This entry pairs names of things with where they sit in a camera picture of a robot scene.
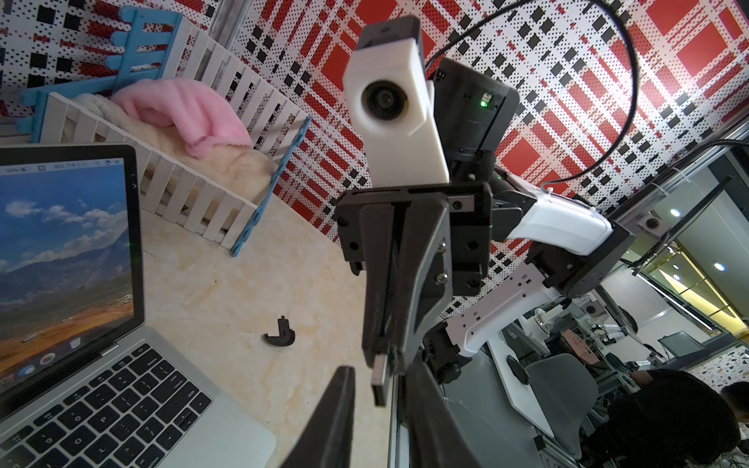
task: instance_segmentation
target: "mountain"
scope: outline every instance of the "mountain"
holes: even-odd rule
[[[13,310],[50,294],[90,288],[130,271],[127,229],[112,244],[75,257],[37,262],[0,273],[0,312]]]

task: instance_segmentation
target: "screw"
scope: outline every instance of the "screw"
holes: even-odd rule
[[[447,273],[438,273],[434,275],[434,282],[438,285],[446,285],[447,284]]]

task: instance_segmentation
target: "keyboard key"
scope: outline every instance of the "keyboard key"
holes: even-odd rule
[[[92,407],[94,407],[95,410],[98,410],[111,399],[113,399],[117,395],[114,390],[112,390],[109,385],[103,384],[99,388],[95,389],[93,392],[91,392],[85,400],[90,404]]]
[[[37,431],[36,434],[26,440],[32,449],[38,453],[44,453],[49,447],[55,445],[58,440],[65,437],[65,430],[57,425],[56,422],[50,422],[48,425]]]
[[[126,414],[125,416],[122,416],[122,419],[117,421],[117,424],[115,424],[109,432],[111,432],[113,436],[124,442],[125,439],[128,438],[133,433],[133,431],[138,428],[138,426],[140,426],[140,422],[138,422],[137,419],[133,418],[133,415]]]
[[[130,368],[138,375],[143,375],[148,369],[161,360],[161,355],[155,350],[150,350],[143,356],[133,361]]]
[[[122,392],[128,385],[133,383],[136,376],[127,369],[122,369],[114,377],[109,379],[109,385],[115,387],[118,392]]]
[[[56,404],[54,407],[50,408],[48,411],[46,411],[42,416],[39,416],[34,420],[34,424],[39,428],[41,426],[44,426],[49,420],[57,416],[61,411],[63,410],[63,407],[61,404]]]
[[[98,465],[112,453],[112,450],[117,448],[117,445],[116,440],[112,439],[108,434],[104,434],[83,453]]]
[[[91,466],[89,462],[87,462],[81,457],[78,457],[75,460],[73,460],[73,462],[65,468],[93,468],[93,467]]]
[[[164,450],[172,450],[172,447],[175,446],[175,443],[177,443],[180,437],[182,437],[182,432],[170,424],[164,432],[156,438],[156,441]]]
[[[32,426],[26,426],[12,436],[8,437],[6,440],[3,440],[3,442],[0,443],[0,450],[2,450],[3,452],[7,452],[8,450],[12,449],[13,446],[18,442],[24,440],[32,432],[34,432],[34,428]]]
[[[158,407],[159,404],[156,401],[146,397],[133,408],[133,414],[138,416],[141,421],[145,421]]]
[[[36,455],[26,447],[17,446],[9,454],[0,458],[0,467],[26,468],[35,458]]]
[[[156,446],[150,446],[143,452],[143,455],[138,457],[136,465],[140,468],[153,468],[159,464],[162,458],[164,458],[164,452]]]
[[[104,432],[109,426],[113,425],[119,417],[120,413],[114,411],[110,406],[105,406],[99,413],[96,413],[89,418],[88,424],[96,429],[96,432]]]
[[[159,362],[159,365],[151,369],[151,372],[159,379],[164,380],[166,379],[172,371],[174,371],[175,367],[171,364],[169,364],[166,360],[163,360],[162,362]]]
[[[140,346],[138,346],[138,349],[133,351],[133,357],[138,357],[141,354],[145,353],[145,351],[150,348],[151,346],[149,344],[143,343]]]
[[[208,408],[208,405],[211,403],[211,401],[212,400],[208,397],[208,395],[201,393],[200,395],[195,397],[195,400],[192,400],[192,403],[189,404],[189,407],[197,411],[198,414],[203,414],[205,409]]]
[[[65,403],[67,406],[70,406],[71,404],[80,400],[81,397],[87,394],[89,391],[91,391],[91,389],[89,389],[87,386],[84,385],[81,388],[77,389],[75,392],[68,395],[62,402]]]
[[[182,421],[179,424],[179,428],[183,431],[187,432],[188,429],[192,427],[193,422],[198,420],[198,415],[193,413],[192,411],[189,411],[189,414],[187,414],[187,417],[185,417],[184,421]]]
[[[57,420],[66,428],[74,429],[77,425],[84,422],[86,418],[94,414],[91,408],[87,407],[82,401],[79,401],[68,410],[60,415]]]
[[[182,424],[182,421],[184,421],[190,413],[189,408],[185,408],[184,411],[173,421],[175,426]]]
[[[176,371],[174,374],[170,375],[168,379],[164,380],[161,385],[156,387],[151,393],[151,396],[156,398],[159,403],[163,403],[169,400],[169,397],[171,397],[185,382],[187,382],[185,376],[180,374],[179,371]]]
[[[141,395],[145,395],[146,393],[149,393],[151,390],[154,389],[156,385],[158,385],[159,381],[154,379],[154,376],[151,374],[146,374],[143,377],[140,378],[137,382],[133,384],[133,388],[135,390],[138,390],[138,393]]]
[[[65,437],[62,442],[60,442],[60,447],[75,457],[81,452],[81,450],[85,449],[88,444],[92,443],[94,439],[96,439],[96,435],[91,432],[91,429],[81,426],[71,435]]]
[[[156,411],[156,416],[166,423],[170,423],[177,413],[182,411],[190,400],[199,392],[198,387],[194,386],[191,382],[185,383],[179,392],[175,393],[175,396],[171,397],[164,406]]]
[[[118,395],[117,398],[112,400],[112,404],[122,413],[127,413],[127,411],[139,401],[140,397],[138,394],[135,393],[133,389],[127,389]]]
[[[108,378],[110,378],[111,376],[112,376],[112,371],[110,371],[109,369],[107,369],[104,372],[102,372],[101,374],[99,374],[96,377],[94,377],[93,380],[89,380],[88,381],[88,385],[93,386],[93,387],[99,386],[102,383],[106,382],[106,380]]]
[[[68,457],[62,454],[57,449],[50,450],[46,455],[39,459],[39,461],[31,468],[62,468],[68,461]]]
[[[127,466],[136,459],[140,452],[143,452],[143,449],[145,446],[135,437],[131,437],[115,452],[115,458]]]
[[[149,419],[143,426],[138,429],[138,437],[143,439],[143,442],[149,443],[152,441],[159,432],[164,429],[164,425],[156,420],[156,418]]]
[[[112,366],[112,370],[113,370],[114,372],[117,372],[117,371],[119,371],[120,369],[122,369],[123,367],[125,367],[126,365],[130,364],[130,363],[131,363],[132,361],[133,361],[133,358],[132,358],[132,357],[130,357],[130,356],[125,356],[124,358],[120,359],[119,361],[117,361],[117,362],[116,362],[116,363],[115,363],[115,364],[114,364],[114,365]]]

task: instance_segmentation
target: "plush blanket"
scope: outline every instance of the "plush blanket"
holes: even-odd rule
[[[173,125],[187,152],[198,159],[210,157],[215,145],[252,146],[247,128],[226,99],[194,79],[141,79],[117,91],[112,102],[146,124]]]

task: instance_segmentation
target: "camera lens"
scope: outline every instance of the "camera lens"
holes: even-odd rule
[[[406,94],[398,85],[379,81],[364,90],[367,108],[376,118],[390,121],[398,117],[405,107]]]

